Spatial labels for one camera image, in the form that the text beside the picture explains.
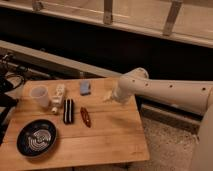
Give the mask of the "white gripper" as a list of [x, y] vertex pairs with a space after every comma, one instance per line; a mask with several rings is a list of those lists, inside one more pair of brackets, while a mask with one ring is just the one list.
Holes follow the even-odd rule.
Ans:
[[125, 92], [119, 85], [116, 85], [113, 88], [112, 93], [111, 92], [107, 92], [105, 94], [104, 98], [103, 98], [103, 101], [104, 102], [110, 102], [113, 99], [115, 101], [119, 102], [119, 103], [123, 103], [124, 100], [125, 100]]

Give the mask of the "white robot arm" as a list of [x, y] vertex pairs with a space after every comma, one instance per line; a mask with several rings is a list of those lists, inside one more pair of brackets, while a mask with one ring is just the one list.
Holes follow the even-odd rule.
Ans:
[[150, 79], [144, 68], [136, 68], [121, 75], [104, 100], [125, 104], [132, 95], [202, 114], [189, 171], [213, 171], [213, 81]]

